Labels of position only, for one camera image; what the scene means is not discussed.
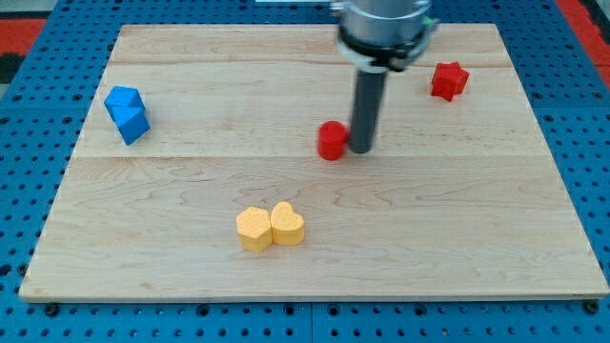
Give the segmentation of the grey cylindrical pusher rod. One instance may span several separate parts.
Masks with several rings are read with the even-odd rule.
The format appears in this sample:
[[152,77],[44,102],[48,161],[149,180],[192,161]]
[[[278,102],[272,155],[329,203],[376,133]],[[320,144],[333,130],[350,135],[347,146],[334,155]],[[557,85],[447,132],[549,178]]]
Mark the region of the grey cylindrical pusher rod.
[[357,72],[349,137],[354,153],[367,153],[373,146],[386,79],[387,72]]

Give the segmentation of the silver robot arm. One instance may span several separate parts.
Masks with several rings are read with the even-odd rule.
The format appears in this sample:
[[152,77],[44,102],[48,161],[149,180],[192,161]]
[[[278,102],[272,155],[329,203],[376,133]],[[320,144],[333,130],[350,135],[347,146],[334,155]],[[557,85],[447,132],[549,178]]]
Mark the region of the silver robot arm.
[[336,46],[356,67],[349,148],[367,153],[374,144],[387,75],[403,72],[427,49],[439,20],[431,0],[341,0]]

